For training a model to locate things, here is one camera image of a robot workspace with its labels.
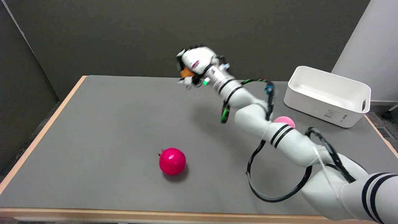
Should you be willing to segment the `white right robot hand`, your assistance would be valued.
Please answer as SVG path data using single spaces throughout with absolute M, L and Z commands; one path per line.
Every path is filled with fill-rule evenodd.
M 178 84 L 184 85 L 187 90 L 207 85 L 219 90 L 225 82 L 234 80 L 225 56 L 202 44 L 182 49 L 176 60 L 181 76 Z

